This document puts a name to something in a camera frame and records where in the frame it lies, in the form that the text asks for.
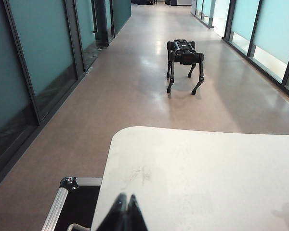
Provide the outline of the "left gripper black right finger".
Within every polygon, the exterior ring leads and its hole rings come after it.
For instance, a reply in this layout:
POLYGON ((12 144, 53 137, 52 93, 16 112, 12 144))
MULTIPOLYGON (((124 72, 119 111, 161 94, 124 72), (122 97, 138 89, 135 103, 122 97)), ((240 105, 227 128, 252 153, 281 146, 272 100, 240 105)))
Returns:
POLYGON ((127 231, 147 231, 137 198, 131 195, 127 208, 127 231))

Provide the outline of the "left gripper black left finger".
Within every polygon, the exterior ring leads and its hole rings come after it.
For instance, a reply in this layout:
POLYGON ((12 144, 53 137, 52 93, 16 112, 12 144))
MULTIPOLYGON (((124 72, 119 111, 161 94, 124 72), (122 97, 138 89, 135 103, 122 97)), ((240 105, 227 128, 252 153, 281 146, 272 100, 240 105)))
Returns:
POLYGON ((104 231, 127 231, 129 219, 127 217, 127 196, 120 193, 113 202, 107 216, 103 221, 104 231))

